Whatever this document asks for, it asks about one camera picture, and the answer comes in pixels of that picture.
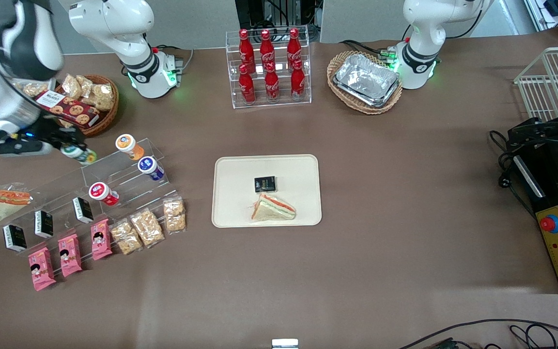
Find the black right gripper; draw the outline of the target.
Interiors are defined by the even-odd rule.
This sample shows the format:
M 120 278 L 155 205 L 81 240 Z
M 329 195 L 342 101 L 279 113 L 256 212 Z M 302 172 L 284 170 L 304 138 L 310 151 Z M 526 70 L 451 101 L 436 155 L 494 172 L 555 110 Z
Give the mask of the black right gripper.
M 56 146 L 60 152 L 74 152 L 75 146 L 87 146 L 86 135 L 79 128 L 63 128 L 52 118 L 40 117 L 22 129 L 22 137 Z

